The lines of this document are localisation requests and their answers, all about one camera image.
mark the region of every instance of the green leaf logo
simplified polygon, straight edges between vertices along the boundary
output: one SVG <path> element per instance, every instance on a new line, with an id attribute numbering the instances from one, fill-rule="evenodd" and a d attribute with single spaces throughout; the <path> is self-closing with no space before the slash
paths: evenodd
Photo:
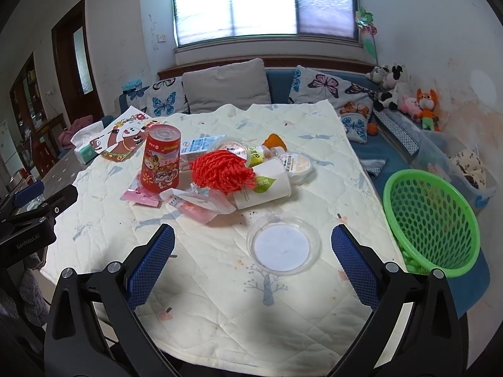
<path id="1" fill-rule="evenodd" d="M 257 176 L 255 177 L 255 182 L 257 183 L 257 186 L 253 189 L 253 191 L 255 191 L 258 194 L 262 194 L 263 192 L 269 190 L 269 187 L 271 187 L 275 181 L 276 181 L 275 178 Z"/>

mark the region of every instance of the tissue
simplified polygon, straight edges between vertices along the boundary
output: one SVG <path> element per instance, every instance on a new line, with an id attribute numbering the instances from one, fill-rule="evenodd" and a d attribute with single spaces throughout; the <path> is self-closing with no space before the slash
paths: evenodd
<path id="1" fill-rule="evenodd" d="M 89 163 L 92 159 L 94 159 L 94 157 L 97 156 L 97 153 L 89 144 L 89 142 L 102 130 L 103 122 L 100 120 L 99 122 L 90 124 L 89 126 L 80 129 L 70 140 L 71 143 L 75 146 L 75 156 L 77 157 L 77 160 L 79 160 L 82 164 Z"/>

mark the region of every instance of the pink plush toy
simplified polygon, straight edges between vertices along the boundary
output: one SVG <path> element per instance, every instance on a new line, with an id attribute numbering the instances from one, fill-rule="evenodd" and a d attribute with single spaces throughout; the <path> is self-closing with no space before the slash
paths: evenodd
<path id="1" fill-rule="evenodd" d="M 404 96 L 403 103 L 398 107 L 403 113 L 408 114 L 412 120 L 419 122 L 417 115 L 421 113 L 421 108 L 416 98 L 409 98 Z"/>

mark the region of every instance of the pink cloth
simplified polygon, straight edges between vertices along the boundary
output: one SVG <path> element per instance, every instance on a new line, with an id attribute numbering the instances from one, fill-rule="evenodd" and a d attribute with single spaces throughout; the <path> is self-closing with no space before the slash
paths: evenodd
<path id="1" fill-rule="evenodd" d="M 76 119 L 70 126 L 69 129 L 63 131 L 58 139 L 61 143 L 61 146 L 64 149 L 73 149 L 75 146 L 71 143 L 72 137 L 74 137 L 75 133 L 77 133 L 80 129 L 89 126 L 92 123 L 92 115 L 84 116 L 80 119 Z"/>

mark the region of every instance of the butterfly pillow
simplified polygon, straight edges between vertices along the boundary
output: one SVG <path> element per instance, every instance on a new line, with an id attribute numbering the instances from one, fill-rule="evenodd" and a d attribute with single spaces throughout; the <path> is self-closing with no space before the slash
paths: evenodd
<path id="1" fill-rule="evenodd" d="M 366 119 L 372 113 L 375 92 L 351 81 L 298 66 L 290 89 L 289 103 L 316 103 L 328 99 L 339 115 L 359 110 Z"/>
<path id="2" fill-rule="evenodd" d="M 340 118 L 350 142 L 367 142 L 367 119 L 359 113 L 348 113 Z"/>
<path id="3" fill-rule="evenodd" d="M 182 78 L 163 79 L 127 94 L 128 105 L 150 117 L 167 117 L 173 113 L 189 113 Z"/>

